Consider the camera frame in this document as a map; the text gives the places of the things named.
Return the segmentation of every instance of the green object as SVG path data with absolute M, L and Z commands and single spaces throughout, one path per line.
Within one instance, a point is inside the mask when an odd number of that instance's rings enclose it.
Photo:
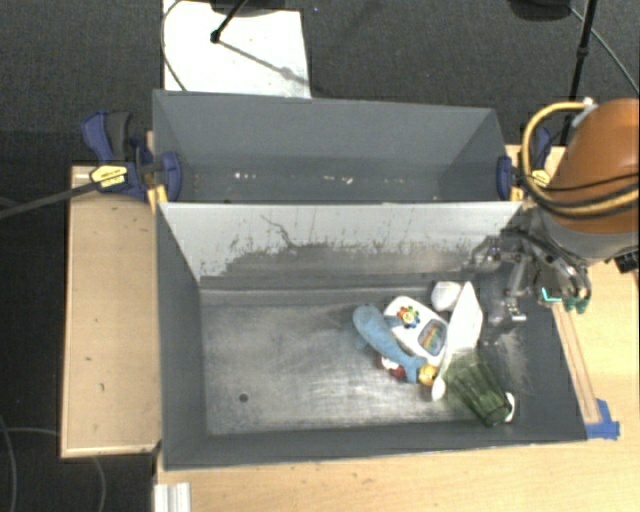
M 562 301 L 562 297 L 554 297 L 552 295 L 549 295 L 549 292 L 544 286 L 542 287 L 542 299 L 545 302 L 561 302 Z
M 485 426 L 502 423 L 511 413 L 512 406 L 502 387 L 476 351 L 451 361 L 443 379 L 447 391 L 455 394 Z
M 567 313 L 571 313 L 575 308 L 576 313 L 581 315 L 587 310 L 589 302 L 590 299 L 588 297 L 570 297 L 568 299 L 564 299 L 564 309 Z

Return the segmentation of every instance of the metal rod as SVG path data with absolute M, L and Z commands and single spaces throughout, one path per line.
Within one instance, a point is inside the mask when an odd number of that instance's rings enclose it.
M 234 16 L 238 13 L 238 11 L 244 7 L 244 4 L 246 4 L 248 1 L 249 0 L 238 0 L 235 3 L 235 5 L 231 8 L 231 11 L 229 11 L 229 14 L 227 14 L 227 17 L 220 24 L 220 26 L 217 29 L 215 29 L 213 32 L 211 32 L 212 43 L 215 44 L 220 42 L 220 36 L 222 35 L 222 31 L 226 28 L 229 22 L 234 18 Z
M 584 66 L 584 60 L 589 55 L 589 38 L 591 37 L 591 27 L 593 26 L 593 20 L 596 16 L 596 7 L 598 0 L 588 0 L 585 7 L 584 23 L 582 24 L 582 33 L 580 35 L 580 43 L 578 44 L 578 50 L 576 52 L 576 68 L 573 72 L 573 80 L 571 81 L 571 90 L 569 91 L 569 101 L 575 101 L 578 96 L 578 88 L 580 87 L 580 78 L 582 77 L 582 68 Z M 570 120 L 571 116 L 568 115 L 565 121 Z M 560 139 L 560 145 L 566 146 L 567 139 L 569 138 L 569 129 L 571 123 L 566 122 L 564 130 L 562 131 L 562 138 Z

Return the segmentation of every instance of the wooden board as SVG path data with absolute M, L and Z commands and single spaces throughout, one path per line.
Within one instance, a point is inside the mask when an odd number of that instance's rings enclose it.
M 148 452 L 161 430 L 151 211 L 97 192 L 69 210 L 61 454 Z

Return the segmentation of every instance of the clamp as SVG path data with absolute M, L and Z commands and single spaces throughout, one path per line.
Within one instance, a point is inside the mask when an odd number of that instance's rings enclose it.
M 91 181 L 99 192 L 123 194 L 147 201 L 151 185 L 144 176 L 153 173 L 156 179 L 164 173 L 167 198 L 176 201 L 182 187 L 182 168 L 175 151 L 161 155 L 154 162 L 153 154 L 138 137 L 128 136 L 128 112 L 94 112 L 81 123 L 85 144 L 98 157 L 100 166 L 91 172 Z

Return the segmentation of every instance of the wooden table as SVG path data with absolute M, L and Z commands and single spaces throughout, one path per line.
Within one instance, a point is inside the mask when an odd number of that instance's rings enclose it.
M 86 171 L 74 169 L 74 185 Z M 72 201 L 63 457 L 158 444 L 153 247 L 148 206 L 97 193 Z M 591 273 L 587 313 L 556 313 L 584 388 L 583 410 L 593 412 L 592 386 L 621 422 L 618 441 L 169 473 L 159 463 L 157 482 L 189 482 L 194 511 L 633 510 L 640 503 L 637 285 L 613 265 Z

